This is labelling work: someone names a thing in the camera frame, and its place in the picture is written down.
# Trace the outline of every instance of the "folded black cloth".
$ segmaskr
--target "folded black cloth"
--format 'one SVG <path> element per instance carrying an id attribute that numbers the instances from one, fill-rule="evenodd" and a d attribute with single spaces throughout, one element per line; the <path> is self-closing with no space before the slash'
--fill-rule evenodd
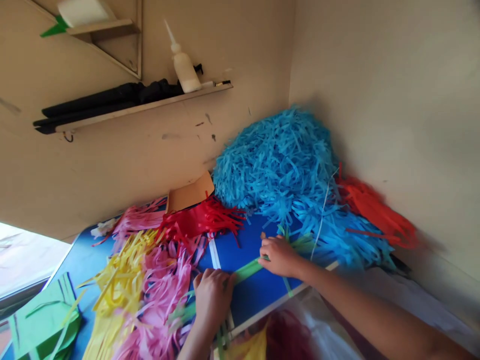
<path id="1" fill-rule="evenodd" d="M 167 79 L 162 79 L 146 87 L 141 82 L 128 82 L 109 90 L 44 108 L 41 112 L 47 118 L 34 121 L 33 126 L 42 134 L 53 134 L 60 125 L 172 98 L 183 93 L 179 81 L 175 85 L 170 85 Z"/>

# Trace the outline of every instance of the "beige wall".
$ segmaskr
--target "beige wall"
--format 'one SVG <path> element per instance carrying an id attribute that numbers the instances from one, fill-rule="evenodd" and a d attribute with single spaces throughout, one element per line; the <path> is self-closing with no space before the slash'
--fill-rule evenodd
<path id="1" fill-rule="evenodd" d="M 290 102 L 428 248 L 401 257 L 480 320 L 480 4 L 297 0 Z"/>
<path id="2" fill-rule="evenodd" d="M 50 21 L 1 1 L 0 221 L 65 239 L 212 168 L 229 138 L 288 105 L 293 12 L 293 0 L 145 0 L 146 84 L 176 80 L 165 17 L 202 80 L 234 88 L 87 126 L 67 143 L 34 130 L 42 108 L 136 80 L 68 35 L 40 38 Z"/>

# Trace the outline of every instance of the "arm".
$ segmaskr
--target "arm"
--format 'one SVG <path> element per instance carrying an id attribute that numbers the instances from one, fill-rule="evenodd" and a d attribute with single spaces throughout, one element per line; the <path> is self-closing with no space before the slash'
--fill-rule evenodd
<path id="1" fill-rule="evenodd" d="M 333 272 L 303 259 L 281 236 L 262 240 L 258 262 L 270 272 L 315 288 L 389 359 L 474 359 L 460 345 L 402 308 L 364 293 Z"/>
<path id="2" fill-rule="evenodd" d="M 177 360 L 203 360 L 210 353 L 215 334 L 232 302 L 235 275 L 220 269 L 207 269 L 193 280 L 196 318 Z"/>

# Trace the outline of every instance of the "green paper sheet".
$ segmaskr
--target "green paper sheet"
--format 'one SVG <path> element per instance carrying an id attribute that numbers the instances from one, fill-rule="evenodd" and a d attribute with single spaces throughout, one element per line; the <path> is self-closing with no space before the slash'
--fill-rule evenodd
<path id="1" fill-rule="evenodd" d="M 77 307 L 71 311 L 74 303 L 75 294 L 64 273 L 10 316 L 15 359 L 49 360 L 55 349 L 55 360 L 68 359 L 82 319 Z"/>

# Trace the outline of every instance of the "blue board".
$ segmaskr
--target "blue board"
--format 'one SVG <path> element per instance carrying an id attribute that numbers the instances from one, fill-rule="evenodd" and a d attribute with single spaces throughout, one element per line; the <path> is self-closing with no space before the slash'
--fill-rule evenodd
<path id="1" fill-rule="evenodd" d="M 232 273 L 260 256 L 260 246 L 262 246 L 260 234 L 262 232 L 265 232 L 267 236 L 277 235 L 277 224 L 270 223 L 263 228 L 268 218 L 254 215 L 249 220 L 251 224 L 244 221 L 244 229 L 238 234 L 240 248 L 237 247 L 232 233 L 215 237 L 220 266 L 226 272 Z M 301 227 L 301 223 L 295 219 L 291 229 L 297 230 Z M 209 249 L 202 260 L 200 260 L 199 267 L 203 271 L 211 266 L 212 257 Z M 297 279 L 288 279 L 288 282 L 292 290 L 302 284 Z M 287 293 L 287 287 L 280 276 L 261 269 L 256 274 L 239 283 L 233 290 L 233 300 L 230 309 L 234 325 L 239 326 L 243 324 Z"/>

